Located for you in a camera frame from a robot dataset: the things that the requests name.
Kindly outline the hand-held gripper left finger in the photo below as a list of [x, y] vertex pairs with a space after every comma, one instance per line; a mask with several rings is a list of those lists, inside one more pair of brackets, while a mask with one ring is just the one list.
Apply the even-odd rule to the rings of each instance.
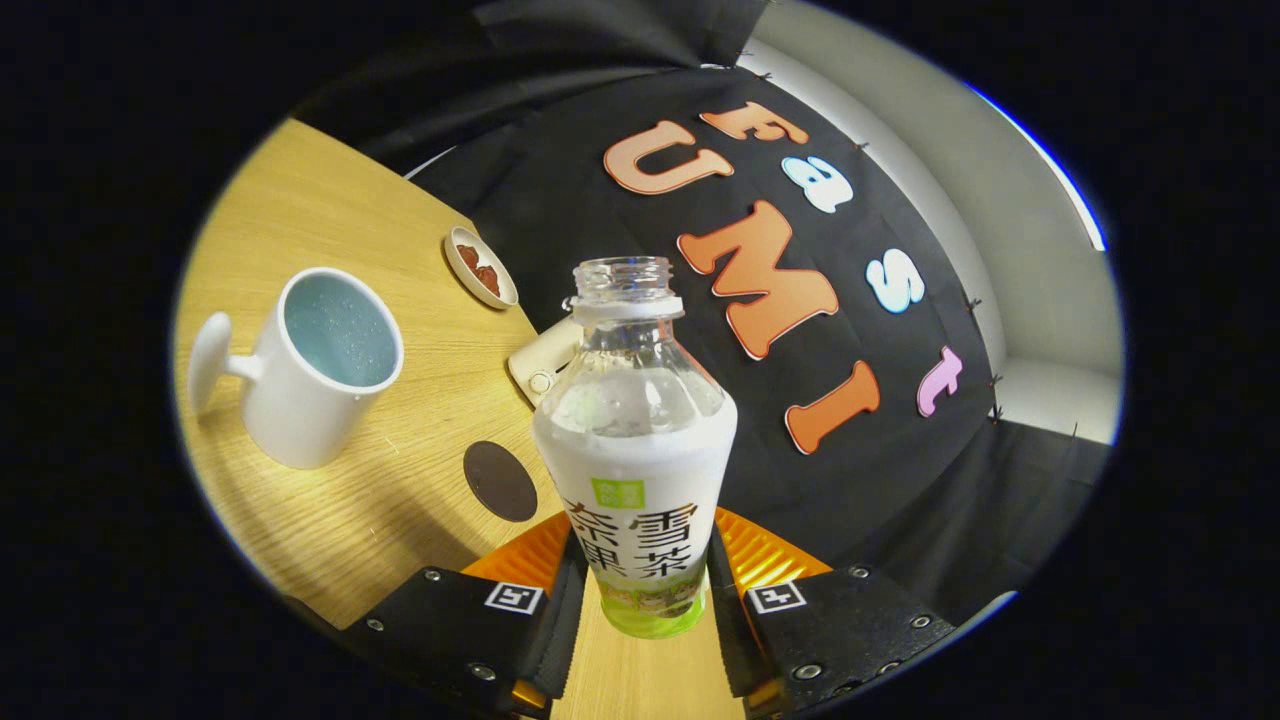
[[461, 571], [426, 566], [346, 629], [361, 657], [471, 719], [549, 719], [588, 565], [558, 512]]

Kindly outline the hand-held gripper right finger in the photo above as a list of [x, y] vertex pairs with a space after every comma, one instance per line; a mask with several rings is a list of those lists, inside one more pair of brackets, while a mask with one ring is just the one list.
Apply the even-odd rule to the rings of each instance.
[[749, 719], [858, 693], [955, 633], [878, 568], [833, 568], [726, 509], [707, 570], [730, 692]]

